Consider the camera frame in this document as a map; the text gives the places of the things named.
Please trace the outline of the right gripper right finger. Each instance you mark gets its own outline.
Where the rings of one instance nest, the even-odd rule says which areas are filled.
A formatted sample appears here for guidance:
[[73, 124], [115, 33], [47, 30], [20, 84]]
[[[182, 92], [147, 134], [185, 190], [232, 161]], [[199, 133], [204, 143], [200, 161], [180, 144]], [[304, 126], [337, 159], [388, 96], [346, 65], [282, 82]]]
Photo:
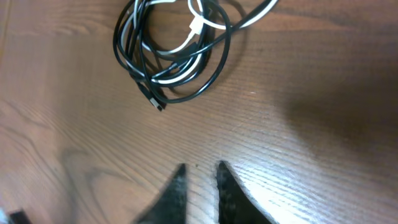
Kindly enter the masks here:
[[234, 170], [226, 161], [220, 161], [216, 170], [219, 224], [275, 224], [265, 210], [258, 208], [244, 188]]

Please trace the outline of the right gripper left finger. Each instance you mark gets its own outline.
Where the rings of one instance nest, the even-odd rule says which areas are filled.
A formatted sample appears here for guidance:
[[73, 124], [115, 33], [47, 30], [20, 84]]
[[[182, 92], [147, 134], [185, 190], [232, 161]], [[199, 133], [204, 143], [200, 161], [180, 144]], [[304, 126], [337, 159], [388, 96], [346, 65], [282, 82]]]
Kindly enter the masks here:
[[157, 200], [134, 221], [136, 224], [186, 224], [187, 167], [179, 164]]

